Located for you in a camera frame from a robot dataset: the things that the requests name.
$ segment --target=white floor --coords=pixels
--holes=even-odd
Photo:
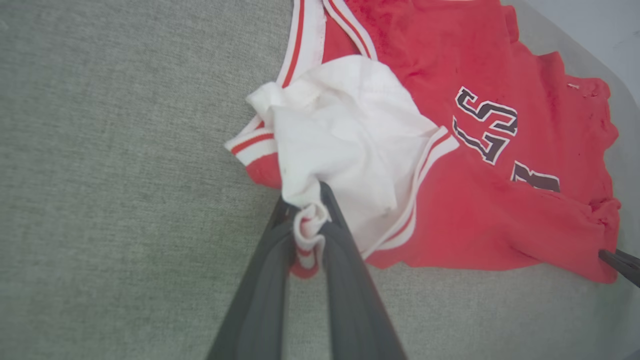
[[[640,104],[640,0],[526,0],[607,65]]]

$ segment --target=gray fabric surface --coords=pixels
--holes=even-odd
[[[0,359],[201,359],[277,192],[222,143],[278,73],[291,3],[0,0]],[[621,247],[640,238],[638,110],[527,6],[522,37],[611,86]],[[372,269],[412,359],[621,359],[638,290],[547,265]],[[289,359],[328,359],[323,278],[291,281]]]

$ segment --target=basketball jersey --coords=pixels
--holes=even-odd
[[[321,18],[310,4],[296,8],[300,33]],[[324,54],[357,50],[388,65],[461,144],[422,182],[410,239],[364,251],[368,262],[507,270],[542,261],[615,280],[598,259],[615,250],[620,221],[604,165],[618,133],[603,81],[566,75],[557,53],[531,54],[514,9],[498,0],[325,0],[324,10]],[[250,161],[254,181],[280,186],[275,152]]]

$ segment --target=gray table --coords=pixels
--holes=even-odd
[[[640,119],[611,71],[518,3],[522,38],[611,86],[621,248],[640,254]],[[278,194],[222,147],[277,75],[289,0],[0,0],[0,358],[201,359]],[[621,359],[639,291],[539,265],[372,275],[412,359]],[[329,356],[293,279],[289,359]]]

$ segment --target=white cloth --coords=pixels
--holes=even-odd
[[[299,248],[324,241],[317,234],[329,220],[320,181],[331,186],[364,256],[399,235],[398,245],[410,237],[413,227],[406,225],[423,165],[448,134],[420,114],[386,65],[358,55],[339,58],[287,88],[265,84],[248,102],[275,134],[284,201],[303,209],[294,228]]]

